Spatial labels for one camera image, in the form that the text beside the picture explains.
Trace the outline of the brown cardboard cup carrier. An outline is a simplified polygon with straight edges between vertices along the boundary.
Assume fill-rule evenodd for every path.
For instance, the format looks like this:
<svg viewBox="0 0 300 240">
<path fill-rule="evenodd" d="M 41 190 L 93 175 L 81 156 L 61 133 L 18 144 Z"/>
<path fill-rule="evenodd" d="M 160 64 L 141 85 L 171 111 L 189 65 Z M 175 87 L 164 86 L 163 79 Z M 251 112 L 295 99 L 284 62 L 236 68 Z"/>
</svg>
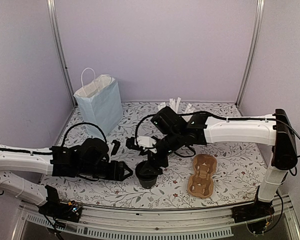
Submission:
<svg viewBox="0 0 300 240">
<path fill-rule="evenodd" d="M 193 160 L 194 173 L 189 177 L 187 191 L 192 196 L 207 199 L 214 191 L 212 176 L 217 168 L 217 160 L 212 155 L 197 154 Z"/>
</svg>

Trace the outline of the light blue paper bag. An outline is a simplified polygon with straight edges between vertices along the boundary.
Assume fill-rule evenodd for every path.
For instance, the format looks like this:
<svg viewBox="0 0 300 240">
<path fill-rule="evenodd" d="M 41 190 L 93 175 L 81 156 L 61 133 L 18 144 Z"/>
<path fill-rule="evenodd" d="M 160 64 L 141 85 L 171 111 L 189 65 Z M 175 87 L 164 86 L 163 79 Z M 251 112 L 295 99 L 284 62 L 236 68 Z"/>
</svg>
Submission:
<svg viewBox="0 0 300 240">
<path fill-rule="evenodd" d="M 73 96 L 83 121 L 98 126 L 87 125 L 87 133 L 102 138 L 109 135 L 123 118 L 119 83 L 111 75 L 101 74 L 84 84 L 84 73 L 87 70 L 93 69 L 87 67 L 81 72 L 81 87 Z"/>
</svg>

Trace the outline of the black paper coffee cup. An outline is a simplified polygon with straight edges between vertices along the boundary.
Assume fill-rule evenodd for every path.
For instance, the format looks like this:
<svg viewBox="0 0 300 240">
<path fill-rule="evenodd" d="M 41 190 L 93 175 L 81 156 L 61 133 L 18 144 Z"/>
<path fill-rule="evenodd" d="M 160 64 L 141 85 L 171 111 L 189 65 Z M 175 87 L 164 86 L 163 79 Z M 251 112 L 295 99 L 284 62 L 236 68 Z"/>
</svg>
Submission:
<svg viewBox="0 0 300 240">
<path fill-rule="evenodd" d="M 157 183 L 157 178 L 139 178 L 139 183 L 144 189 L 151 189 Z"/>
</svg>

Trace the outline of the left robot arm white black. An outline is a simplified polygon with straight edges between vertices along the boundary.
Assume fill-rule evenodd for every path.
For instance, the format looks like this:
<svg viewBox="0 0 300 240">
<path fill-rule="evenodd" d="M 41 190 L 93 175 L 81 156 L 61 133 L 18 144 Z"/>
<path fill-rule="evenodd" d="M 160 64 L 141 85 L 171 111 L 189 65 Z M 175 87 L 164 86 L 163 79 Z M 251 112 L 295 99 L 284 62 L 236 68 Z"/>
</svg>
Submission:
<svg viewBox="0 0 300 240">
<path fill-rule="evenodd" d="M 125 162 L 112 159 L 120 145 L 117 140 L 108 143 L 106 137 L 87 138 L 82 144 L 72 147 L 66 147 L 64 143 L 37 149 L 0 144 L 0 190 L 38 207 L 45 207 L 53 217 L 60 217 L 65 211 L 64 207 L 74 208 L 74 201 L 64 204 L 54 187 L 38 185 L 14 172 L 82 178 L 91 182 L 121 182 L 130 177 L 133 171 Z"/>
</svg>

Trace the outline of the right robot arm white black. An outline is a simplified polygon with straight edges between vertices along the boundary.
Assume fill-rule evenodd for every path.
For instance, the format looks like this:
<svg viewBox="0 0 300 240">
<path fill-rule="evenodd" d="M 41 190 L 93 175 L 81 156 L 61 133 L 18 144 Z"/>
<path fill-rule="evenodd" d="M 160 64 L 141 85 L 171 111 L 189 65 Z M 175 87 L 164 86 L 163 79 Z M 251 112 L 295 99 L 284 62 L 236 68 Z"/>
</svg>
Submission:
<svg viewBox="0 0 300 240">
<path fill-rule="evenodd" d="M 256 201 L 249 206 L 252 218 L 259 218 L 270 203 L 286 173 L 294 168 L 300 156 L 296 139 L 300 136 L 292 128 L 283 109 L 274 114 L 255 117 L 218 116 L 207 111 L 178 114 L 169 106 L 150 115 L 151 122 L 164 138 L 135 136 L 135 144 L 147 153 L 147 160 L 136 171 L 141 178 L 155 178 L 168 166 L 168 157 L 182 147 L 223 142 L 256 143 L 272 146 L 272 159 L 265 177 L 258 187 Z"/>
</svg>

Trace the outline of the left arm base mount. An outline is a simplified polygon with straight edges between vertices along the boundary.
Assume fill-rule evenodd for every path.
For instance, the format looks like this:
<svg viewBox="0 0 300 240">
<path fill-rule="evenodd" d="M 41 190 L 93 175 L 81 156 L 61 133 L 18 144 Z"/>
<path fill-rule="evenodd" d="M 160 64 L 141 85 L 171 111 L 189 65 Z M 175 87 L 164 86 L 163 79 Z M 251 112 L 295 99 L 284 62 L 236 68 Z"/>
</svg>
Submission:
<svg viewBox="0 0 300 240">
<path fill-rule="evenodd" d="M 68 203 L 48 201 L 38 207 L 39 213 L 58 220 L 78 223 L 82 215 L 82 205 L 74 201 Z"/>
</svg>

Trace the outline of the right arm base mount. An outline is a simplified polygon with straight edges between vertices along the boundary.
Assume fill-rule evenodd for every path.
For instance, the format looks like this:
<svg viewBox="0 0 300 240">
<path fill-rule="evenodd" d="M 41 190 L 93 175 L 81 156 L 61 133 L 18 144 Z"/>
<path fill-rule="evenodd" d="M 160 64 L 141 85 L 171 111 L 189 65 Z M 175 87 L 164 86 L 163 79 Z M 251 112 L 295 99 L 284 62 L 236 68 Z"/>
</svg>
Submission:
<svg viewBox="0 0 300 240">
<path fill-rule="evenodd" d="M 233 207 L 231 213 L 235 223 L 252 221 L 247 223 L 247 229 L 260 235 L 267 230 L 275 210 L 271 203 L 251 203 Z"/>
</svg>

